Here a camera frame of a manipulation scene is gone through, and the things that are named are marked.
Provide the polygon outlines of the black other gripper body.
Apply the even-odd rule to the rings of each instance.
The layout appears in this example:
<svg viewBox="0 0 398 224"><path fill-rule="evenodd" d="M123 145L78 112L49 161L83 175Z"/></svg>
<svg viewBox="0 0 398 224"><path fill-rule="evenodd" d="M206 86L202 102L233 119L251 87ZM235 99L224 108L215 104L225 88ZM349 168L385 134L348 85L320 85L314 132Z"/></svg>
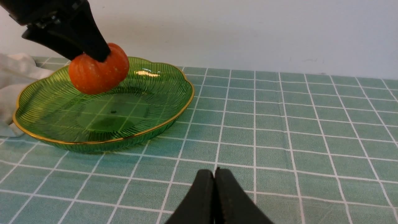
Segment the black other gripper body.
<svg viewBox="0 0 398 224"><path fill-rule="evenodd" d="M21 26L70 19L80 11L90 11L87 0L1 0L0 4Z"/></svg>

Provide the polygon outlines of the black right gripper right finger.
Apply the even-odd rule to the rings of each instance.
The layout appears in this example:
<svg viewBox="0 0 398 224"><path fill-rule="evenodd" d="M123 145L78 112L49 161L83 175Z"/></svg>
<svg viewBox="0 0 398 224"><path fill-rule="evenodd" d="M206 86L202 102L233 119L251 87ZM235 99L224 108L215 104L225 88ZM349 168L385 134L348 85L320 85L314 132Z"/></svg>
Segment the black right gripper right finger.
<svg viewBox="0 0 398 224"><path fill-rule="evenodd" d="M215 224L272 224L229 169L215 171Z"/></svg>

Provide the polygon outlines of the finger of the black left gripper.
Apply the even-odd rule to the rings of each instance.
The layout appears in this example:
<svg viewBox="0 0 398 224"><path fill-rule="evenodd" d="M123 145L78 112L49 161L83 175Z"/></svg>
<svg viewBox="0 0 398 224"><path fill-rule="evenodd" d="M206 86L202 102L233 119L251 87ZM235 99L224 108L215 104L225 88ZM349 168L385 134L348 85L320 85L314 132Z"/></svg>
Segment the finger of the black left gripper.
<svg viewBox="0 0 398 224"><path fill-rule="evenodd" d="M85 53L98 62L104 62L110 48L99 31L89 2L59 2L51 34L59 37L58 53L69 60Z"/></svg>
<svg viewBox="0 0 398 224"><path fill-rule="evenodd" d="M27 27L22 34L22 38L41 44L71 61L83 53L75 45L38 27Z"/></svg>

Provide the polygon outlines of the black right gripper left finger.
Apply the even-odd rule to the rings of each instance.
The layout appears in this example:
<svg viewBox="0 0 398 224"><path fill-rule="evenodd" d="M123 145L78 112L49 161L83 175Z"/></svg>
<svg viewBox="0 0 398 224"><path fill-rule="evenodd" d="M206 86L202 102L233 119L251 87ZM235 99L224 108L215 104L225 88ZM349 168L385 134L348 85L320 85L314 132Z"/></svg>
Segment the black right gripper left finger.
<svg viewBox="0 0 398 224"><path fill-rule="evenodd" d="M208 169L200 169L188 193L167 224L213 224L214 177Z"/></svg>

